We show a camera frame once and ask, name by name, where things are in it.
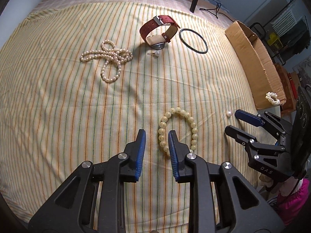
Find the black bangle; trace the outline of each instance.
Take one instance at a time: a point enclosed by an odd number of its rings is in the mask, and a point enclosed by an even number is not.
[[[205,50],[205,51],[198,51],[198,50],[194,49],[193,47],[191,47],[190,45],[188,45],[188,44],[183,40],[183,38],[181,37],[181,33],[182,33],[183,31],[190,31],[190,32],[193,32],[193,33],[197,34],[197,35],[203,40],[203,42],[204,42],[204,44],[205,44],[205,46],[206,46],[206,50]],[[206,43],[205,39],[204,39],[199,33],[197,33],[196,31],[194,31],[194,30],[192,30],[192,29],[187,29],[187,28],[181,29],[181,30],[179,31],[179,38],[180,38],[180,40],[183,42],[183,44],[184,44],[186,47],[188,47],[189,49],[191,49],[191,50],[193,50],[193,51],[195,51],[195,52],[197,52],[197,53],[206,54],[207,51],[208,51],[208,46],[207,46],[207,43]]]

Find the silver screw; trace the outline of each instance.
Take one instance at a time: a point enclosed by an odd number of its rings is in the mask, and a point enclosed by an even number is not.
[[[91,162],[90,161],[84,161],[81,165],[83,168],[89,168],[91,166]]]
[[[197,156],[194,153],[188,153],[187,158],[188,159],[195,159]]]
[[[229,162],[224,162],[224,163],[222,164],[222,166],[223,166],[225,169],[230,169],[230,168],[232,167],[231,163],[229,163]]]
[[[128,157],[128,155],[126,154],[126,153],[120,153],[119,155],[118,155],[118,158],[119,159],[126,159]]]

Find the striped fabric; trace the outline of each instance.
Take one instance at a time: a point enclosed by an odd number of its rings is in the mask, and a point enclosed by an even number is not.
[[[155,15],[170,15],[182,28],[198,31],[209,44],[208,53],[191,51],[176,35],[160,57],[147,55],[152,51],[139,28]],[[202,49],[195,35],[183,36]],[[86,50],[98,50],[105,39],[134,55],[110,84],[101,80],[102,60],[78,59]],[[114,73],[112,67],[109,77]],[[143,128],[142,176],[126,184],[127,232],[184,232],[189,186],[175,183],[157,139],[161,116],[170,107],[180,106],[197,120],[199,156],[218,164],[230,161],[254,185],[258,173],[224,128],[232,124],[274,143],[262,129],[226,117],[228,110],[256,113],[256,108],[224,29],[164,7],[84,3],[32,13],[0,51],[0,84],[0,191],[26,221],[82,161],[107,161]],[[170,119],[170,129],[190,144],[191,130],[183,119]]]

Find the yellow object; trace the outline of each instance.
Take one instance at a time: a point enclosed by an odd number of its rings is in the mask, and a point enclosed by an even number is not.
[[[269,35],[269,38],[270,39],[267,41],[267,43],[273,51],[280,50],[283,47],[280,38],[275,32],[272,32]]]

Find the red watch strap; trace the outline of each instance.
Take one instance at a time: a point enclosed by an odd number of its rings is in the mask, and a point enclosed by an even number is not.
[[[175,20],[172,19],[170,16],[167,16],[167,15],[160,15],[160,16],[158,16],[158,18],[159,18],[160,21],[162,21],[163,24],[170,23],[170,24],[171,24],[170,28],[171,28],[172,26],[174,26],[174,28],[176,28],[176,29],[177,29],[177,28],[180,28],[180,27],[178,26],[178,24],[175,22]],[[151,19],[150,21],[148,21],[147,23],[145,23],[145,24],[140,28],[140,30],[139,30],[140,35],[142,36],[142,39],[143,39],[144,41],[146,41],[146,37],[148,36],[148,34],[149,34],[151,31],[153,31],[154,29],[158,28],[159,26],[161,26],[161,25],[159,25],[154,19]],[[165,40],[166,40],[167,42],[170,42],[171,38],[172,38],[174,35],[169,36],[169,37],[166,37],[166,34],[165,34],[165,33],[162,34],[162,36],[165,38]]]

